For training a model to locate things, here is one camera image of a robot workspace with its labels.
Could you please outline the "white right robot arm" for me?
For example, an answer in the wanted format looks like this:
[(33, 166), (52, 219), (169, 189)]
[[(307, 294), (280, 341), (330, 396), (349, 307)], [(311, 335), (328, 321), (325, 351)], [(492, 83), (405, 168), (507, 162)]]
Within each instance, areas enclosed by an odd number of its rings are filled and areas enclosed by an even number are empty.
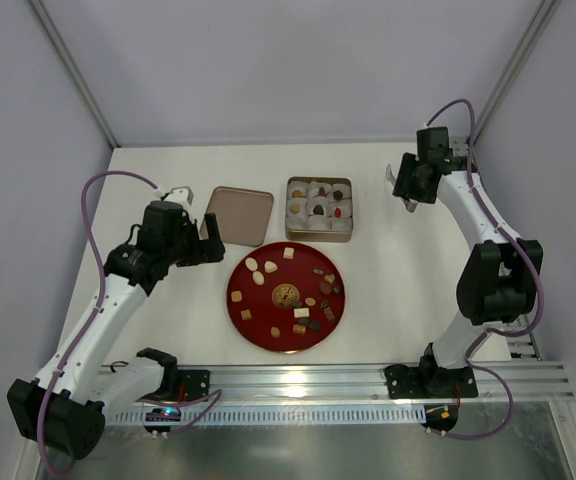
[(445, 332), (428, 344), (415, 366), (384, 370), (392, 399), (478, 395), (472, 358), (504, 325), (541, 309), (538, 283), (543, 249), (525, 240), (487, 198), (480, 177), (457, 158), (403, 155), (393, 180), (394, 196), (407, 210), (441, 201), (459, 226), (470, 254), (456, 286), (458, 311)]

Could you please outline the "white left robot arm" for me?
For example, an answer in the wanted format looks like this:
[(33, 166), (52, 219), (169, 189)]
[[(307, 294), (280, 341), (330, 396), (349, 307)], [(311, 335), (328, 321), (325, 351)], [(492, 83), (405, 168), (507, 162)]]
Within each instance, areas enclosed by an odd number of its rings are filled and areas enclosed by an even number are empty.
[(107, 420), (131, 403), (177, 398), (177, 359), (154, 348), (138, 351), (104, 382), (97, 375), (128, 320), (171, 268), (223, 260), (215, 214), (205, 214), (202, 223), (205, 238), (181, 204), (159, 200), (145, 208), (136, 242), (109, 253), (99, 291), (65, 343), (32, 380), (10, 386), (7, 401), (23, 437), (42, 451), (82, 460), (95, 449)]

